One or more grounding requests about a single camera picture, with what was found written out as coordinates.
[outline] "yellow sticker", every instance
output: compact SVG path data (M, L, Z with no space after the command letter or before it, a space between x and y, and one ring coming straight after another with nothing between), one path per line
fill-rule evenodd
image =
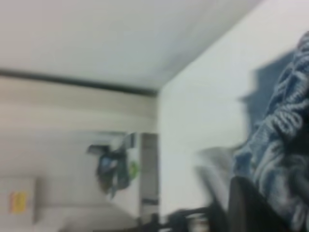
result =
M12 214L22 214L26 211L27 207L27 193L25 192L12 192L10 194L10 211Z

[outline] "clothing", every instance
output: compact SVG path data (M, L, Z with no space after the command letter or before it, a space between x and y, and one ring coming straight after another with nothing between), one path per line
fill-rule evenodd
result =
M298 166L290 160L302 159L302 155L288 156L286 148L298 137L308 117L309 32L280 76L263 120L235 154L233 163L235 175L250 179L292 230L302 227L308 207L288 183L290 172Z

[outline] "fabric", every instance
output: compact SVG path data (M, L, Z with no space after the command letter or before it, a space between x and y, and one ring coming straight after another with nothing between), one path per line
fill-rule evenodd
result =
M235 175L250 179L292 230L299 230L308 207L288 185L291 166L284 165L286 145L309 115L309 33L300 40L293 61L280 76L263 120L235 154Z

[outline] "green object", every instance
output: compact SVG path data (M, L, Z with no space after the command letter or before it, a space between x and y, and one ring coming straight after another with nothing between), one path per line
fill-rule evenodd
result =
M137 175L139 174L139 171L140 171L139 165L136 162L132 161L129 167L130 179L131 180L135 179Z

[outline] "white wall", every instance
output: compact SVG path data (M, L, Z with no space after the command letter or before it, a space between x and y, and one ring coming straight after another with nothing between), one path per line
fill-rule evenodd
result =
M156 130L156 99L0 76L0 129Z
M156 131L156 99L0 77L0 176L39 177L38 221L29 231L135 225L106 203L97 159L85 155L106 140L100 131Z
M193 172L196 151L247 136L240 99L254 71L293 49L309 29L307 0L266 0L161 91L161 213L207 202Z
M89 131L0 131L0 177L37 178L35 224L23 230L135 226L129 215L107 202L96 179L98 157L86 154L91 144L114 144L122 138L121 133Z

